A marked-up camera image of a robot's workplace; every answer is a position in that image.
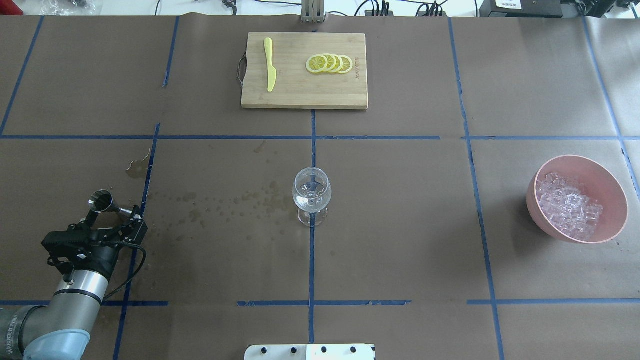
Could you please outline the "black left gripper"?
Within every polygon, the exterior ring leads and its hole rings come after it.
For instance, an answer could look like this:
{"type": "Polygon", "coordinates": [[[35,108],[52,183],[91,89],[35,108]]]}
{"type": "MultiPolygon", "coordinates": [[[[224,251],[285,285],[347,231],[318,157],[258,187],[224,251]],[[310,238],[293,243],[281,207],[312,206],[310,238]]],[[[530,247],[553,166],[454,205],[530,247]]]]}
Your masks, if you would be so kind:
{"type": "Polygon", "coordinates": [[[99,212],[90,209],[85,221],[70,225],[70,234],[82,236],[81,242],[74,244],[74,253],[70,256],[72,264],[82,264],[86,269],[96,272],[100,269],[100,273],[112,273],[120,251],[127,248],[142,254],[141,262],[134,272],[141,271],[147,260],[147,251],[142,242],[148,230],[146,222],[142,219],[141,208],[120,207],[118,214],[121,218],[130,220],[114,228],[92,230],[99,212]]]}

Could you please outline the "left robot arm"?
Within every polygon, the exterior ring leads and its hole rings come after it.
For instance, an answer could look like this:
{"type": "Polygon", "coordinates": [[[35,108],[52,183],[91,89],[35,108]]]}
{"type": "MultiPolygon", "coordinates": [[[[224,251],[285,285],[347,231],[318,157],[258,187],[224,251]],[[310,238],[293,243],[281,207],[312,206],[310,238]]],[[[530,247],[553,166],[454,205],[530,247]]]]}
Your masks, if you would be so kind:
{"type": "Polygon", "coordinates": [[[1,310],[3,360],[80,360],[90,342],[99,310],[122,249],[144,251],[148,227],[141,208],[121,210],[121,225],[94,229],[97,210],[42,241],[47,264],[62,278],[47,305],[1,310]]]}

